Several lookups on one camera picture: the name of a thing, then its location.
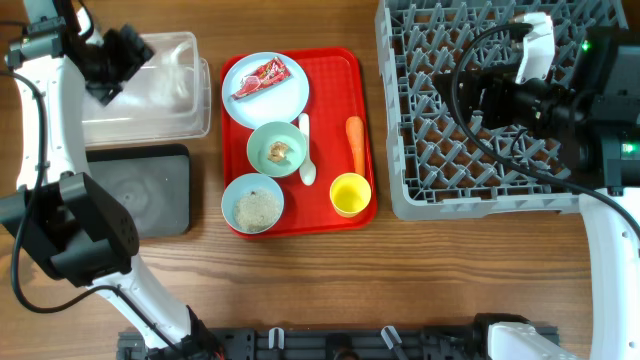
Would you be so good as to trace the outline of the red snack wrapper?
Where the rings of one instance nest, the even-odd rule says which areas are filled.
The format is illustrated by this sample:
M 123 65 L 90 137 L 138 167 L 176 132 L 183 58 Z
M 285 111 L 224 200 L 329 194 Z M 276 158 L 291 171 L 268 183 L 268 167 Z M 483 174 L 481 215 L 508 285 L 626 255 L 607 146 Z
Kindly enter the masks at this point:
M 274 57 L 244 76 L 240 83 L 240 89 L 233 93 L 231 98 L 233 100 L 245 98 L 275 86 L 290 76 L 291 72 L 284 62 L 279 57 Z

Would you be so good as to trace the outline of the brown food scrap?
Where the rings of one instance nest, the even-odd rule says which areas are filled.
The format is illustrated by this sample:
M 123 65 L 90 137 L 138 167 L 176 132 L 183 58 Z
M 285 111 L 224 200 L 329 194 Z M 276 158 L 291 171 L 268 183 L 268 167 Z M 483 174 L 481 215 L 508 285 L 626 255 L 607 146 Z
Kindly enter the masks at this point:
M 273 163 L 280 163 L 287 157 L 289 146 L 281 141 L 276 141 L 269 146 L 267 159 Z

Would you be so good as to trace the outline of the light blue rice bowl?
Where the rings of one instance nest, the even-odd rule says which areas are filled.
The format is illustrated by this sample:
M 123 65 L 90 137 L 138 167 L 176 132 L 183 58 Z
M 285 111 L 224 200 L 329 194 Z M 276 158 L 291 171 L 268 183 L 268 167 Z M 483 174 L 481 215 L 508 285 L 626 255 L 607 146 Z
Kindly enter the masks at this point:
M 233 180 L 225 189 L 221 210 L 227 224 L 245 235 L 272 228 L 284 212 L 284 194 L 272 178 L 249 173 Z

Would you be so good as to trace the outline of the white rice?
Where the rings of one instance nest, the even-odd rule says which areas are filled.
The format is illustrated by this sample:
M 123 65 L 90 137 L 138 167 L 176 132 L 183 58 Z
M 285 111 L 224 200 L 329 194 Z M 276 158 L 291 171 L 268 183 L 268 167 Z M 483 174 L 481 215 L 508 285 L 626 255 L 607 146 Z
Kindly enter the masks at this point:
M 274 225 L 282 210 L 282 202 L 264 188 L 242 195 L 234 205 L 234 219 L 245 233 L 258 233 Z

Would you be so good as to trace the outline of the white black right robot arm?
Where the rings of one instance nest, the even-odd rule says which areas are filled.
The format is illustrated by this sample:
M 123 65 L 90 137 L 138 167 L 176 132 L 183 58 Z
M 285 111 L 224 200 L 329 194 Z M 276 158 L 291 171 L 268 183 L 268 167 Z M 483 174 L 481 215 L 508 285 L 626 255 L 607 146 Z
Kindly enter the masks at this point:
M 519 165 L 509 170 L 568 189 L 579 199 L 591 262 L 594 359 L 639 355 L 639 37 L 612 27 L 590 28 L 579 45 L 568 87 L 548 82 L 554 38 L 542 25 L 512 23 L 522 60 L 471 70 L 473 48 L 463 50 L 434 86 L 461 127 L 474 110 L 485 128 L 525 127 L 538 139 L 559 141 L 562 180 Z

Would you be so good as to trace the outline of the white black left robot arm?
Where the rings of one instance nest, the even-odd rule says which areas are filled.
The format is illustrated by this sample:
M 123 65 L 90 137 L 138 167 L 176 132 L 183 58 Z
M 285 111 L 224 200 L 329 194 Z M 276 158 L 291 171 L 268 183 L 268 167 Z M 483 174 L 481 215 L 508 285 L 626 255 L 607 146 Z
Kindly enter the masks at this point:
M 110 302 L 142 335 L 150 359 L 222 358 L 221 343 L 143 262 L 133 218 L 88 167 L 83 98 L 111 102 L 153 49 L 131 26 L 94 41 L 69 0 L 24 7 L 28 20 L 4 69 L 18 86 L 23 124 L 16 190 L 1 201 L 13 257 L 27 254 L 81 298 Z

